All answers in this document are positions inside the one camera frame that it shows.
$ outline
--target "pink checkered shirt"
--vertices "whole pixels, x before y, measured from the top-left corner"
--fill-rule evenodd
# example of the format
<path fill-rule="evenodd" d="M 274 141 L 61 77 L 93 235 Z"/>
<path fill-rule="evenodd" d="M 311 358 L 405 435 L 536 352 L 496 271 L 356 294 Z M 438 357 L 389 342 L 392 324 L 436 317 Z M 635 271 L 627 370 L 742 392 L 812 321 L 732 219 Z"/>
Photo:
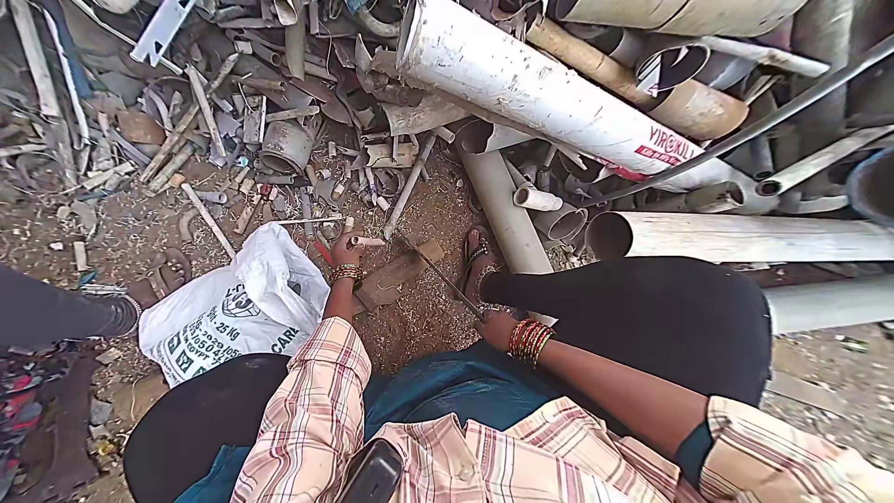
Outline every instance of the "pink checkered shirt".
<path fill-rule="evenodd" d="M 323 320 L 289 362 L 267 404 L 232 503 L 333 501 L 363 442 L 361 393 L 370 374 L 357 332 Z M 559 398 L 506 431 L 456 415 L 385 424 L 401 453 L 392 502 L 894 501 L 894 475 L 753 407 L 713 397 L 714 438 L 699 491 L 673 463 Z"/>

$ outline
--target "wooden plank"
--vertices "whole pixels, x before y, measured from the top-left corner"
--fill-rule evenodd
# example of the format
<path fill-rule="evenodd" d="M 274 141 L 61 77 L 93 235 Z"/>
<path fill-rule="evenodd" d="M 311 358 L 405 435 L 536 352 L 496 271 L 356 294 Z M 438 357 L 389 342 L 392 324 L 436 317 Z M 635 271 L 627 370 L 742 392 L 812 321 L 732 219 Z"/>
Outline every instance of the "wooden plank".
<path fill-rule="evenodd" d="M 444 251 L 435 239 L 420 244 L 419 250 L 432 262 L 444 257 Z M 396 286 L 419 276 L 426 269 L 428 264 L 415 251 L 410 250 L 373 271 L 363 278 L 363 286 L 358 290 L 363 302 L 354 295 L 354 314 L 366 311 L 367 307 L 376 309 L 396 302 L 402 296 Z"/>

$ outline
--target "hand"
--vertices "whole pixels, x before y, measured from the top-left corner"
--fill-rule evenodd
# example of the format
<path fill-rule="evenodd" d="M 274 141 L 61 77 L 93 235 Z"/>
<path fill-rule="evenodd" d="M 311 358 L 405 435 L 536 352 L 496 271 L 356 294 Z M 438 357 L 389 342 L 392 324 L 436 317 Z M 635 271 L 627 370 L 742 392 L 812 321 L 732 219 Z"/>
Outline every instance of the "hand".
<path fill-rule="evenodd" d="M 363 235 L 363 231 L 352 231 L 342 234 L 342 237 L 340 237 L 333 245 L 331 253 L 333 255 L 335 267 L 341 266 L 342 264 L 360 265 L 360 256 L 363 255 L 365 247 L 362 244 L 354 246 L 350 243 L 350 238 L 355 235 Z"/>
<path fill-rule="evenodd" d="M 475 330 L 481 334 L 485 341 L 498 350 L 508 353 L 509 341 L 512 339 L 512 331 L 519 321 L 505 311 L 485 311 L 486 323 L 480 321 L 475 324 Z"/>

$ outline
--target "black pants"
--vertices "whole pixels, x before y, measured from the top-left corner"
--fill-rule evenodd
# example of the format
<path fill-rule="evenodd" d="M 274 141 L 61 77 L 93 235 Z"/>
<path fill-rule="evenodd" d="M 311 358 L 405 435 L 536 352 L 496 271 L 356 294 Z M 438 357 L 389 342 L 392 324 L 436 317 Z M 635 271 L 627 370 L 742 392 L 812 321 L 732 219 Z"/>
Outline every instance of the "black pants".
<path fill-rule="evenodd" d="M 0 345 L 41 349 L 65 338 L 114 337 L 129 327 L 122 319 L 129 311 L 123 299 L 86 297 L 0 266 Z"/>
<path fill-rule="evenodd" d="M 497 273 L 482 299 L 559 319 L 556 338 L 706 396 L 757 405 L 769 377 L 770 312 L 760 287 L 686 257 L 633 257 L 547 275 Z M 592 400 L 557 391 L 627 433 Z"/>
<path fill-rule="evenodd" d="M 750 405 L 760 399 L 770 366 L 767 305 L 757 284 L 729 269 L 680 257 L 634 258 L 544 276 L 499 273 L 482 288 L 487 302 L 559 318 L 562 342 L 704 395 Z M 288 360 L 239 356 L 162 396 L 124 450 L 137 503 L 171 503 L 207 474 L 222 445 L 253 445 Z M 626 434 L 574 388 L 544 378 Z"/>

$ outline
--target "dirt ground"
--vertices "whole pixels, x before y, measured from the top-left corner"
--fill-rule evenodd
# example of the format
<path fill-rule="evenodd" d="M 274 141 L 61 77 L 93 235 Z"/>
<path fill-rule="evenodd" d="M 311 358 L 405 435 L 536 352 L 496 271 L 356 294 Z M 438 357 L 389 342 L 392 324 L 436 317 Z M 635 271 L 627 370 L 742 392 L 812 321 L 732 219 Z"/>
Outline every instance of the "dirt ground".
<path fill-rule="evenodd" d="M 345 156 L 327 158 L 316 151 L 318 167 L 329 167 L 339 174 L 350 163 Z M 440 152 L 433 152 L 426 164 L 432 178 L 421 183 L 401 219 L 401 229 L 415 243 L 437 239 L 445 251 L 439 266 L 453 278 L 461 273 L 463 235 L 476 222 L 484 222 L 469 203 L 470 186 L 461 166 Z M 199 162 L 185 170 L 197 190 L 213 190 L 223 178 L 216 168 Z M 27 204 L 0 205 L 0 262 L 38 279 L 64 288 L 77 285 L 71 243 L 81 230 L 76 218 L 60 221 L 56 211 L 69 200 L 57 193 L 52 174 L 42 185 L 50 193 L 35 195 Z M 179 193 L 168 192 L 154 199 L 139 191 L 115 194 L 98 205 L 99 228 L 89 241 L 89 264 L 97 271 L 101 284 L 124 285 L 147 270 L 157 251 L 173 246 L 190 258 L 194 276 L 229 262 L 220 244 L 200 219 L 193 220 L 194 243 L 182 243 L 177 225 L 189 202 Z M 230 232 L 240 207 L 221 219 L 224 231 L 238 250 L 241 238 Z M 343 213 L 353 215 L 367 235 L 380 235 L 384 213 L 365 209 L 356 196 L 350 196 Z M 251 230 L 260 223 L 260 216 Z M 290 228 L 296 242 L 305 250 L 302 229 Z M 62 243 L 61 251 L 50 243 Z M 383 266 L 407 250 L 398 240 L 373 249 L 363 266 L 369 271 Z M 557 269 L 569 267 L 561 254 L 553 254 Z M 764 285 L 785 284 L 793 268 L 781 266 L 755 274 Z M 369 352 L 374 368 L 393 373 L 418 357 L 446 350 L 461 349 L 477 340 L 472 329 L 474 318 L 462 304 L 452 300 L 446 286 L 432 270 L 397 286 L 402 297 L 376 313 L 363 313 L 355 325 Z M 841 336 L 850 336 L 867 344 L 865 353 L 848 350 Z M 88 503 L 132 501 L 122 476 L 121 458 L 115 452 L 126 443 L 139 418 L 165 391 L 158 366 L 139 351 L 136 337 L 104 342 L 98 351 L 117 348 L 122 356 L 97 370 L 94 395 L 112 403 L 114 412 L 106 424 L 113 436 L 112 452 L 95 454 L 103 476 L 85 488 L 80 501 Z M 787 398 L 765 394 L 763 409 L 806 431 L 847 444 L 880 467 L 894 467 L 894 343 L 875 325 L 822 330 L 777 337 L 774 340 L 774 368 L 835 391 L 848 403 L 847 413 L 837 415 L 801 405 Z M 89 449 L 96 451 L 96 443 Z"/>

